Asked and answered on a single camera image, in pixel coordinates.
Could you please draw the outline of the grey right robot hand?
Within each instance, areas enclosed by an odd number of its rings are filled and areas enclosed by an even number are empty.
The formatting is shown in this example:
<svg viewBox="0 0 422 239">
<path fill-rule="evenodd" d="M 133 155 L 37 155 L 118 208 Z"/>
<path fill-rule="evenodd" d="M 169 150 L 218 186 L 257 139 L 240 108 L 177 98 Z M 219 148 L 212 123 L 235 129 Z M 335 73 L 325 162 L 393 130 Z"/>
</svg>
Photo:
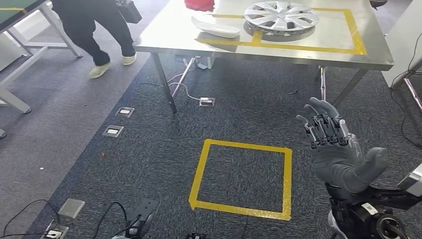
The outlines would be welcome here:
<svg viewBox="0 0 422 239">
<path fill-rule="evenodd" d="M 388 150 L 373 147 L 363 152 L 356 135 L 329 102 L 311 97 L 304 107 L 310 118 L 296 118 L 308 137 L 316 176 L 350 193 L 366 190 L 389 166 Z"/>
</svg>

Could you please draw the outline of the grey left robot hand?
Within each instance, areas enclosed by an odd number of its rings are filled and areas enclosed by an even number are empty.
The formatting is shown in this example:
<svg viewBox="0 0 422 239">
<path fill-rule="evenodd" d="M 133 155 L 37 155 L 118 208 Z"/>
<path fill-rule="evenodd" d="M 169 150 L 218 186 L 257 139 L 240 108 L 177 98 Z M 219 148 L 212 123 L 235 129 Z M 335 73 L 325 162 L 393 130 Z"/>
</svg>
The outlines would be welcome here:
<svg viewBox="0 0 422 239">
<path fill-rule="evenodd" d="M 144 237 L 149 232 L 149 230 L 151 228 L 153 216 L 154 216 L 154 213 L 150 213 L 148 215 L 148 217 L 146 218 L 146 220 L 144 221 L 143 227 L 142 227 L 142 229 L 140 231 L 140 236 L 141 237 Z"/>
</svg>

